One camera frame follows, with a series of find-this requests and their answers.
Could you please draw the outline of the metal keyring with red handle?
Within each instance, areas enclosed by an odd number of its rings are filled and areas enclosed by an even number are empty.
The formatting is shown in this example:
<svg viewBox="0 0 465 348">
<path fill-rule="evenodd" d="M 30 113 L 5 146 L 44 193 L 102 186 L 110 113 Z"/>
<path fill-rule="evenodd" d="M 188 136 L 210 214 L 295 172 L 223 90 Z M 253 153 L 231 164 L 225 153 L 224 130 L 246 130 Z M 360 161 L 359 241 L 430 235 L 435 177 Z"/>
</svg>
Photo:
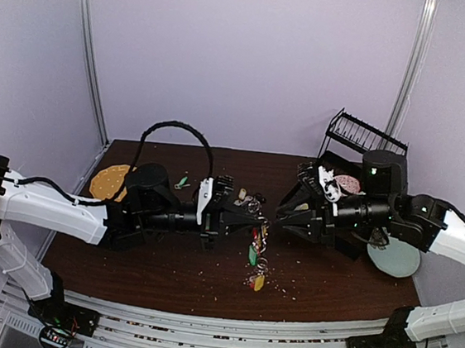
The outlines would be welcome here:
<svg viewBox="0 0 465 348">
<path fill-rule="evenodd" d="M 256 214 L 261 214 L 262 215 L 262 205 L 259 205 L 258 203 L 255 203 L 255 202 L 252 202 L 252 209 L 256 210 Z M 269 263 L 268 263 L 268 260 L 266 258 L 266 251 L 267 251 L 267 238 L 265 240 L 261 240 L 260 238 L 260 242 L 259 244 L 255 245 L 254 242 L 251 243 L 251 245 L 253 246 L 256 246 L 257 249 L 258 249 L 258 254 L 259 254 L 259 258 L 257 259 L 257 266 L 254 266 L 253 269 L 255 270 L 255 274 L 263 274 L 265 276 L 265 282 L 266 282 L 266 274 L 268 272 L 268 267 L 269 267 Z M 249 277 L 249 286 L 251 287 L 250 285 L 250 282 L 252 281 L 252 277 L 254 276 L 252 275 L 251 277 Z"/>
</svg>

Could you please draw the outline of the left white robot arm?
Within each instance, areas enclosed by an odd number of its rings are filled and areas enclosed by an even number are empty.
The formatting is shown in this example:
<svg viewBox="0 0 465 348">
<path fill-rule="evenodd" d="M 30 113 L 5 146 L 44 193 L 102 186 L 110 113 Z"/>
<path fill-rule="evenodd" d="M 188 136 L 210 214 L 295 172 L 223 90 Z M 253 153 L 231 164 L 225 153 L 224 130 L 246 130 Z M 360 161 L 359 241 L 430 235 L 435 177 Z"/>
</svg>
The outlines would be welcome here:
<svg viewBox="0 0 465 348">
<path fill-rule="evenodd" d="M 129 250 L 155 233 L 197 235 L 210 250 L 220 236 L 245 229 L 252 233 L 248 259 L 256 265 L 266 247 L 268 223 L 259 199 L 231 200 L 233 186 L 230 176 L 206 178 L 197 198 L 184 203 L 172 192 L 164 166 L 149 163 L 126 174 L 121 200 L 99 201 L 68 194 L 47 178 L 22 177 L 0 155 L 1 270 L 22 288 L 29 314 L 55 338 L 92 336 L 98 313 L 66 301 L 60 276 L 29 253 L 12 224 L 62 232 L 109 250 Z"/>
</svg>

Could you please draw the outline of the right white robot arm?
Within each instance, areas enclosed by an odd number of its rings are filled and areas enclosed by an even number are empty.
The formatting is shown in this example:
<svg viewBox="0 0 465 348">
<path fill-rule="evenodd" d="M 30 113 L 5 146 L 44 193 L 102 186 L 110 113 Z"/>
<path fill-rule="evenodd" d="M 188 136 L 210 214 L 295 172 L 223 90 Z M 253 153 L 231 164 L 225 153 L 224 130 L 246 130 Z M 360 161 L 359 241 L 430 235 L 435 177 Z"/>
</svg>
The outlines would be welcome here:
<svg viewBox="0 0 465 348">
<path fill-rule="evenodd" d="M 407 159 L 390 150 L 362 155 L 362 193 L 343 197 L 333 173 L 309 162 L 297 168 L 296 185 L 276 208 L 285 231 L 316 244 L 336 245 L 335 231 L 376 228 L 421 252 L 465 265 L 465 216 L 428 194 L 409 195 Z M 347 348 L 416 348 L 430 338 L 465 332 L 465 299 L 434 307 L 397 308 L 383 332 L 347 339 Z"/>
</svg>

